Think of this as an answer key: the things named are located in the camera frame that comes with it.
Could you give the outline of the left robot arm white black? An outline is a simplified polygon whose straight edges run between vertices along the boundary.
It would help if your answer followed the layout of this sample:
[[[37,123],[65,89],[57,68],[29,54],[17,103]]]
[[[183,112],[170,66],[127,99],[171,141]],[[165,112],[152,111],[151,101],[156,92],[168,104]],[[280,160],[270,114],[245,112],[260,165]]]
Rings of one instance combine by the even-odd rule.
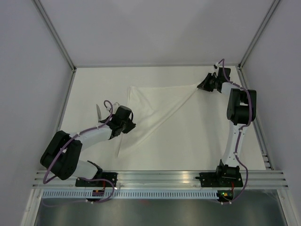
[[[103,170],[91,161],[81,161],[81,152],[130,132],[136,127],[133,119],[132,110],[120,105],[95,127],[78,133],[56,132],[40,159],[40,164],[47,169],[43,183],[56,177],[66,180],[74,176],[85,178],[91,186],[99,186],[103,180]]]

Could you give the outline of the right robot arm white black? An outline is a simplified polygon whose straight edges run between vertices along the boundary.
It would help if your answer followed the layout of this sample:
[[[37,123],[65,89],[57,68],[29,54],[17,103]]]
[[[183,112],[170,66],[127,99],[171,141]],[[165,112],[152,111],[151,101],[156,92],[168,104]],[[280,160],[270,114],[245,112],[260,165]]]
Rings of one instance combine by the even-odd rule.
[[[197,86],[198,89],[229,96],[226,116],[230,123],[226,149],[215,172],[199,173],[196,177],[202,187],[243,187],[239,156],[247,128],[256,118],[257,92],[244,90],[230,82],[230,68],[214,66]]]

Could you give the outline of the silver table knife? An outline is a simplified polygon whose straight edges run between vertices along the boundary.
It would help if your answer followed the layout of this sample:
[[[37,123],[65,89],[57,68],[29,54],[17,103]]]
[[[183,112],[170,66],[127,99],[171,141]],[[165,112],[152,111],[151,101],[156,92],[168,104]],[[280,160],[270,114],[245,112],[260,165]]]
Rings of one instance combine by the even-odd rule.
[[[96,104],[96,111],[97,111],[97,119],[98,122],[101,123],[102,122],[102,114],[101,114],[101,110],[98,104]]]

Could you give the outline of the white cloth napkin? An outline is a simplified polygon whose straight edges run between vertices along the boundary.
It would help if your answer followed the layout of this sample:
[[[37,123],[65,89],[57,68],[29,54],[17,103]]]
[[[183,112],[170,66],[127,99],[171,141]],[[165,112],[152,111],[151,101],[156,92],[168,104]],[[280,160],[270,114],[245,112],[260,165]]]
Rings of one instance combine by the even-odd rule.
[[[128,91],[127,106],[136,127],[122,136],[118,157],[135,151],[197,91],[197,85],[135,87]]]

